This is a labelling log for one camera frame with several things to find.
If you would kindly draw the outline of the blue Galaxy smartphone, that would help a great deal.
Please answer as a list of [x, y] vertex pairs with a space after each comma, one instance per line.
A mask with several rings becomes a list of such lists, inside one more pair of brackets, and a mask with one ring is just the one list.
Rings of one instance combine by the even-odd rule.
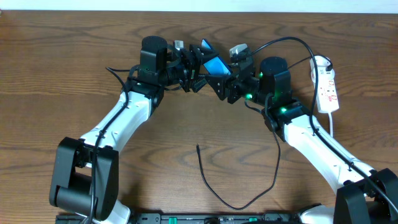
[[228, 67], [225, 61], [217, 56], [204, 64], [207, 72], [213, 76], [231, 75], [232, 70]]

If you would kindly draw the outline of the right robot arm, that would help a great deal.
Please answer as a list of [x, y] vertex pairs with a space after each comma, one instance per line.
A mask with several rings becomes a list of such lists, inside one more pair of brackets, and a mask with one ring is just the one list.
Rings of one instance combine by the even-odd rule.
[[395, 173], [354, 157], [293, 98], [285, 59], [265, 58], [257, 77], [251, 57], [234, 66], [219, 57], [205, 63], [208, 84], [229, 103], [245, 97], [261, 105], [268, 129], [303, 154], [336, 195], [334, 207], [313, 205], [291, 215], [292, 223], [397, 223]]

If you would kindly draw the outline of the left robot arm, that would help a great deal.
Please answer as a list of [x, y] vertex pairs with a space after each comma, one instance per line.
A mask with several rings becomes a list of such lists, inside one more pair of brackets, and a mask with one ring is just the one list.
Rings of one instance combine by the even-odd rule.
[[200, 67], [218, 55], [210, 44], [185, 48], [179, 40], [170, 45], [159, 36], [143, 38], [140, 62], [121, 82], [114, 108], [91, 131], [58, 145], [49, 203], [84, 223], [127, 223], [131, 210], [118, 200], [121, 151], [160, 105], [167, 86], [200, 90]]

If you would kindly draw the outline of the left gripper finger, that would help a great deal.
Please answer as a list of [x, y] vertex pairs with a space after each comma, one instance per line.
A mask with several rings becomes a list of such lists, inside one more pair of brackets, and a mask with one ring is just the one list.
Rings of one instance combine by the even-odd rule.
[[219, 56], [219, 52], [213, 49], [208, 49], [200, 45], [191, 44], [189, 51], [193, 54], [194, 65], [204, 65], [208, 61]]
[[191, 89], [194, 93], [200, 91], [205, 85], [207, 81], [205, 79], [205, 75], [199, 75], [196, 80], [194, 80], [191, 84]]

